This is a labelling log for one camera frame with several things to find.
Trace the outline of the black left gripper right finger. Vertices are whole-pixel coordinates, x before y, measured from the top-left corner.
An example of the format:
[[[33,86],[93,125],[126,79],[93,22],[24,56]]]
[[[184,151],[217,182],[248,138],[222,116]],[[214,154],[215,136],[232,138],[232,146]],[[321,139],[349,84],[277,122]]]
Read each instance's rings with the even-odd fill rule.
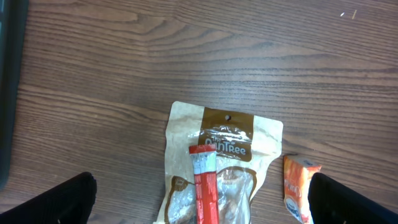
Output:
[[[308,201],[314,224],[397,224],[397,214],[317,172]]]

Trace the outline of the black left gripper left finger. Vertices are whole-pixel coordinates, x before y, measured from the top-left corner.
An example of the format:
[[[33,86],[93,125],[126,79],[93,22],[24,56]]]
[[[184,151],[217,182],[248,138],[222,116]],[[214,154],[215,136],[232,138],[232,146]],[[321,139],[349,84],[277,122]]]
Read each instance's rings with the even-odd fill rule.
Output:
[[[2,213],[1,224],[86,224],[96,193],[95,178],[89,172],[82,172]]]

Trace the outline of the small orange snack packet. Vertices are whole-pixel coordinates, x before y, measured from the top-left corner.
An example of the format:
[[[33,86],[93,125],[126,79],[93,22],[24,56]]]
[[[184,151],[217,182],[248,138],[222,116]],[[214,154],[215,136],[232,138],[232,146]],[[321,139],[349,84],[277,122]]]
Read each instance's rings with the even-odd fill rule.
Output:
[[[300,223],[313,224],[308,201],[309,186],[322,166],[300,155],[284,156],[284,203]]]

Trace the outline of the brown white snack pouch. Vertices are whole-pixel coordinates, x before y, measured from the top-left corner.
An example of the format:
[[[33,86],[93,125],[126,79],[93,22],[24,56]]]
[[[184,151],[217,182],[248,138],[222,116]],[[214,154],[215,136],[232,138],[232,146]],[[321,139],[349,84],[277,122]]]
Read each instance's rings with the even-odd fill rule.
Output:
[[[157,223],[196,223],[189,147],[216,146],[220,223],[251,223],[251,203],[282,152],[280,121],[176,101],[165,131],[165,197]]]

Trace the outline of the red stick packet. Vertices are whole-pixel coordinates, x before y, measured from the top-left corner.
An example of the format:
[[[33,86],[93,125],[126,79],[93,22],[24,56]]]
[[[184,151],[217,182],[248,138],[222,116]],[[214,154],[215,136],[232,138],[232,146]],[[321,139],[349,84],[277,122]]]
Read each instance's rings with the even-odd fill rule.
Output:
[[[216,146],[189,147],[195,181],[197,223],[219,224]]]

